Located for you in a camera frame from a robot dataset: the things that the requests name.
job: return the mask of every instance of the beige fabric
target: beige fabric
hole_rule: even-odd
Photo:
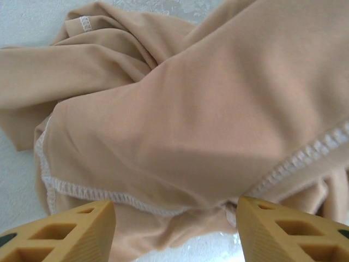
[[[343,222],[348,46],[346,0],[227,1],[197,27],[94,3],[0,51],[0,126],[35,143],[47,212],[115,202],[110,261],[235,232],[241,195]]]

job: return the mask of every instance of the textured white background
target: textured white background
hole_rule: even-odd
[[[91,0],[0,0],[0,46],[49,45],[66,13]],[[109,0],[124,10],[179,16],[200,23],[220,0]],[[44,217],[34,191],[33,152],[15,152],[0,131],[0,233]],[[138,262],[242,262],[237,236],[222,233],[197,237],[177,249],[152,252]]]

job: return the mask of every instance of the square hole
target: square hole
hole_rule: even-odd
[[[329,245],[299,245],[315,262],[346,262],[349,254],[338,246]]]
[[[76,224],[52,224],[41,228],[30,239],[64,239],[74,228]]]
[[[42,262],[53,248],[19,248],[7,257],[4,262]]]
[[[287,234],[293,236],[323,236],[323,232],[305,221],[279,220],[275,221]]]
[[[82,211],[78,212],[78,214],[90,214],[93,210],[94,210],[94,208],[91,207],[90,209],[86,209],[86,210],[82,210]]]
[[[265,210],[274,210],[274,208],[262,204],[258,204],[258,207]]]

